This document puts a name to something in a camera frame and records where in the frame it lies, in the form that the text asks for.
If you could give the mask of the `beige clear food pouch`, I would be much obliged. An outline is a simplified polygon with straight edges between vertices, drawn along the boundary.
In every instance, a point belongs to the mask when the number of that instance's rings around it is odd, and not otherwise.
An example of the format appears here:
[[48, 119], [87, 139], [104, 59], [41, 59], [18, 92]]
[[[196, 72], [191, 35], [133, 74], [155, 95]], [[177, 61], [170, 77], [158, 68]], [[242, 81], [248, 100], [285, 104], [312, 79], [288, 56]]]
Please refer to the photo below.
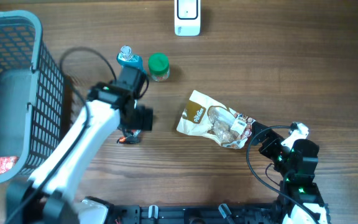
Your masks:
[[177, 131], [212, 139], [221, 147], [241, 149], [252, 135], [254, 122], [255, 119], [195, 90], [182, 112]]

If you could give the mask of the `green lid glass jar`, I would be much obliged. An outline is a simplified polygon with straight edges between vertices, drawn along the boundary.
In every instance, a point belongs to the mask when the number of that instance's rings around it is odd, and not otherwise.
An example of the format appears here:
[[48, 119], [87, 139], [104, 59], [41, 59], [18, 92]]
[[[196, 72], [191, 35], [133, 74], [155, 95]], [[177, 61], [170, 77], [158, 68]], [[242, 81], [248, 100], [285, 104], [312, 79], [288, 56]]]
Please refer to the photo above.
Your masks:
[[170, 76], [168, 57], [163, 53], [155, 53], [148, 60], [150, 76], [156, 82], [164, 81]]

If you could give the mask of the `black red snack packet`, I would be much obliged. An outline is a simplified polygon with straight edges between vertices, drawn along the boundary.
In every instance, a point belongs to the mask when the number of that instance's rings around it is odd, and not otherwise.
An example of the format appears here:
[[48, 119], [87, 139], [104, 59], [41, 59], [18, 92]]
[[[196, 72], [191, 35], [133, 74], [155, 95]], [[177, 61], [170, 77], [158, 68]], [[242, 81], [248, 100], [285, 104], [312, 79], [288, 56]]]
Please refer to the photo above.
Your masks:
[[138, 144], [140, 143], [141, 130], [139, 129], [120, 129], [122, 137], [117, 140], [118, 144]]

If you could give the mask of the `blue mouthwash bottle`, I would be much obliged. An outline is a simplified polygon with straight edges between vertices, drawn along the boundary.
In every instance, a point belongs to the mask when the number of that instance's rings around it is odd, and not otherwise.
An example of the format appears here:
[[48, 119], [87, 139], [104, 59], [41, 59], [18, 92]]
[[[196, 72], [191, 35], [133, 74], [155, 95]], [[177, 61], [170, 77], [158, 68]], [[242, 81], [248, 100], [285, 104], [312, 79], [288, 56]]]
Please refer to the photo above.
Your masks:
[[147, 73], [143, 66], [142, 57], [134, 54], [128, 45], [121, 47], [121, 51], [118, 53], [116, 60], [121, 67], [133, 67], [139, 69], [144, 74]]

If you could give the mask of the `red tissue packet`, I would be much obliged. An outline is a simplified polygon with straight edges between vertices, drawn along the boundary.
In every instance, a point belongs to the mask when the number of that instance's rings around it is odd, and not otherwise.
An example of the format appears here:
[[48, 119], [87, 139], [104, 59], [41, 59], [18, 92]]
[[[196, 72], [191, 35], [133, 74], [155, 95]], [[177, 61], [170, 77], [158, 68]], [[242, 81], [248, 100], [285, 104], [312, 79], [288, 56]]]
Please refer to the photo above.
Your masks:
[[18, 160], [19, 157], [17, 156], [0, 157], [0, 174], [11, 170]]

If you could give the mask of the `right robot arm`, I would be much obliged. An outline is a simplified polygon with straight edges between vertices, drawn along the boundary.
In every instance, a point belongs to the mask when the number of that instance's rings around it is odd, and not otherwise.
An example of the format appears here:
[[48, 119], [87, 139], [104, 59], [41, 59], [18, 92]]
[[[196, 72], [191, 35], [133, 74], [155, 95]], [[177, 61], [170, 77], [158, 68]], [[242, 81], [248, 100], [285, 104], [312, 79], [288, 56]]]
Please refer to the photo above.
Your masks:
[[273, 169], [282, 176], [277, 189], [262, 180], [252, 168], [247, 148], [246, 161], [252, 174], [278, 193], [269, 210], [270, 223], [331, 222], [328, 205], [314, 182], [319, 146], [308, 140], [308, 135], [309, 128], [299, 122], [269, 127], [258, 122], [252, 124], [250, 144], [261, 144], [259, 153], [270, 159]]

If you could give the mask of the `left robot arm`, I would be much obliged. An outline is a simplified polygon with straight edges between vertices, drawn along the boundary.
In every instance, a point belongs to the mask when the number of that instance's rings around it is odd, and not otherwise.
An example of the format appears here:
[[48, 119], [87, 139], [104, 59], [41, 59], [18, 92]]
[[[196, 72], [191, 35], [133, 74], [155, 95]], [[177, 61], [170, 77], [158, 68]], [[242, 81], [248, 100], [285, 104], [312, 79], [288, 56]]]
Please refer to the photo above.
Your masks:
[[153, 111], [137, 101], [149, 79], [144, 71], [123, 67], [116, 80], [93, 86], [75, 123], [52, 155], [26, 182], [7, 189], [6, 223], [107, 223], [114, 206], [74, 197], [86, 168], [115, 130], [152, 129]]

